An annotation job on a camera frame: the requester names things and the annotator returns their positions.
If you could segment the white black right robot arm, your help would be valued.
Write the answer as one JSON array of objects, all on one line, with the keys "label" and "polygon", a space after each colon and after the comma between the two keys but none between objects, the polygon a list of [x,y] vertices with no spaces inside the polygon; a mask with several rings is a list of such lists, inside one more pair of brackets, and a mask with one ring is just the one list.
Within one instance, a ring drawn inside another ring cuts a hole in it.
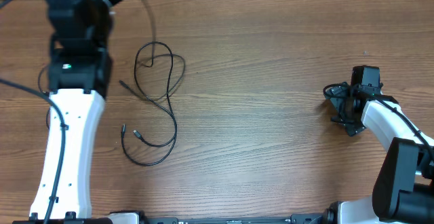
[{"label": "white black right robot arm", "polygon": [[333,122],[354,136],[368,129],[387,152],[371,196],[330,206],[322,223],[432,223],[433,139],[402,112],[399,103],[380,88],[335,83],[323,95],[338,112]]}]

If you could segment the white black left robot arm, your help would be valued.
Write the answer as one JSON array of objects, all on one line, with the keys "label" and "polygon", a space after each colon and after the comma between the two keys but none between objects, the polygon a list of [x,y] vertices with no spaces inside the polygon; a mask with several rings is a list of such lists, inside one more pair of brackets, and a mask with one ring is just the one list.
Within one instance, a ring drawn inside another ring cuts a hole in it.
[{"label": "white black left robot arm", "polygon": [[29,223],[92,223],[90,172],[113,62],[112,8],[123,0],[45,0],[50,38],[50,129]]}]

